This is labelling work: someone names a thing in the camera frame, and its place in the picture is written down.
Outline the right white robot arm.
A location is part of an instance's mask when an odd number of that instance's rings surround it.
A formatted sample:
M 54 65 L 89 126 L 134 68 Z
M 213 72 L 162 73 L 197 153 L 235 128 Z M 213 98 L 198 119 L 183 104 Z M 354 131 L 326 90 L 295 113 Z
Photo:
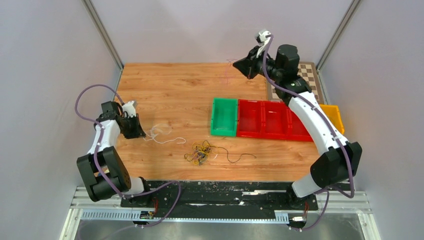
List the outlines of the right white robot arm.
M 294 45 L 283 44 L 275 58 L 268 56 L 268 48 L 255 46 L 248 55 L 232 65 L 247 79 L 264 76 L 274 86 L 276 94 L 299 118 L 316 145 L 319 158 L 311 165 L 309 174 L 294 181 L 285 195 L 286 204 L 298 209 L 306 197 L 326 187 L 336 188 L 349 180 L 352 198 L 355 194 L 353 178 L 357 173 L 362 147 L 340 133 L 316 101 L 310 85 L 299 75 L 300 56 Z

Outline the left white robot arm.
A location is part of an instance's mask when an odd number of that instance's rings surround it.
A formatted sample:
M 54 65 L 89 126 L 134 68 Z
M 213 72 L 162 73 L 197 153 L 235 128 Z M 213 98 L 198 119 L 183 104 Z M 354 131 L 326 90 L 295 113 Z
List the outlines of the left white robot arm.
M 115 101 L 101 105 L 102 114 L 96 119 L 93 145 L 86 155 L 76 161 L 77 168 L 93 202 L 107 200 L 117 192 L 133 197 L 140 207 L 153 201 L 153 193 L 147 190 L 142 177 L 131 177 L 116 150 L 119 135 L 126 139 L 145 138 L 136 101 L 124 105 Z

